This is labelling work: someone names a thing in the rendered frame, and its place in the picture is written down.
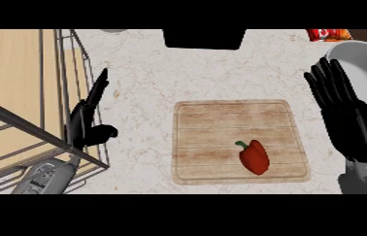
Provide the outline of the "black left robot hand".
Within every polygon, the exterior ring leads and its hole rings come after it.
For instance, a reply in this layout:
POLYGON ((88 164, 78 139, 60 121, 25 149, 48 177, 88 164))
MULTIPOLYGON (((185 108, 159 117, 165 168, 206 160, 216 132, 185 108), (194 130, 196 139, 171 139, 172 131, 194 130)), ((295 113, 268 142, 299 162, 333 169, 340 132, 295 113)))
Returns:
POLYGON ((84 147, 104 144, 116 138, 119 131, 110 124, 93 125, 94 112, 109 85, 107 69, 103 69, 87 97, 81 99, 71 112, 71 123, 65 126, 65 135, 71 137, 72 146, 81 151, 84 147))

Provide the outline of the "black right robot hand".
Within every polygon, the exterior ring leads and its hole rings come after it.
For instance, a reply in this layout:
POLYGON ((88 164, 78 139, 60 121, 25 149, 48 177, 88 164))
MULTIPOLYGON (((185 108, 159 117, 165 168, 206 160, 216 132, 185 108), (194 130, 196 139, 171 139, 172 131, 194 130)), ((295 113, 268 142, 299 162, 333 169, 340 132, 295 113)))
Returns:
POLYGON ((356 97, 340 62, 321 57, 303 79, 336 150, 349 161, 367 163, 367 103, 356 97))

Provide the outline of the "white pot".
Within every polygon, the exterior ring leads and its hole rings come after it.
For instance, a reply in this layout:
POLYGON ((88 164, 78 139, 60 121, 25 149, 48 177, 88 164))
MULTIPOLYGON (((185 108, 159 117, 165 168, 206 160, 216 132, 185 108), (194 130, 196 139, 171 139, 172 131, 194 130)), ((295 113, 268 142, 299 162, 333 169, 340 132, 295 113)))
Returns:
POLYGON ((356 97, 367 103, 367 42, 339 42, 328 49, 325 57, 339 61, 356 97))

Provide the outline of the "red bell pepper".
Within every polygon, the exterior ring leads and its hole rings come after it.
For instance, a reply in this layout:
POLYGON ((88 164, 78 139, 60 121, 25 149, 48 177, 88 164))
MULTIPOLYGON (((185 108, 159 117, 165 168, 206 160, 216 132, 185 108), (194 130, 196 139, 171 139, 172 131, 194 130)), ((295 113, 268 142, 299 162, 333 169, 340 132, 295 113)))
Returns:
POLYGON ((269 167, 269 157, 261 143, 252 140, 249 144, 236 141, 236 145, 243 147, 239 152, 239 160, 243 167, 258 176, 261 176, 269 167))

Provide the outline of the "wooden cutting board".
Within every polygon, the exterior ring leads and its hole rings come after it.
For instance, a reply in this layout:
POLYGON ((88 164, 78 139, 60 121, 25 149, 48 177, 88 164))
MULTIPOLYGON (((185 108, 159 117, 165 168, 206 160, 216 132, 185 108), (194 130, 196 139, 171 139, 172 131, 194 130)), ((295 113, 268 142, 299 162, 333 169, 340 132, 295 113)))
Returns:
POLYGON ((299 183, 309 165, 289 102, 283 99, 181 101, 174 108, 172 180, 180 185, 299 183), (253 174, 239 155, 253 143, 269 159, 253 174))

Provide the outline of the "red and white can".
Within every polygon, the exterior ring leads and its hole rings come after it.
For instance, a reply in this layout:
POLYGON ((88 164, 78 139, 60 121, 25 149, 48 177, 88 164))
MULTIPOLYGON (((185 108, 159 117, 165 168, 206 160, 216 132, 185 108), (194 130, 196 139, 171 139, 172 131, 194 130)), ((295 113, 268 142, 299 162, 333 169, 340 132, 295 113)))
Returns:
POLYGON ((346 29, 308 29, 306 33, 311 42, 337 42, 352 39, 346 29))

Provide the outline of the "black appliance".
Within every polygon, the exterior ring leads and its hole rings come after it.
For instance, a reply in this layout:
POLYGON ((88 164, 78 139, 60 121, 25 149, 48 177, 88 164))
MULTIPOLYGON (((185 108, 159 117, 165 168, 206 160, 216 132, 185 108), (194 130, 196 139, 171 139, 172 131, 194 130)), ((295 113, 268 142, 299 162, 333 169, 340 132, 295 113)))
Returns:
POLYGON ((244 29, 165 29, 168 48, 236 51, 240 47, 244 29))

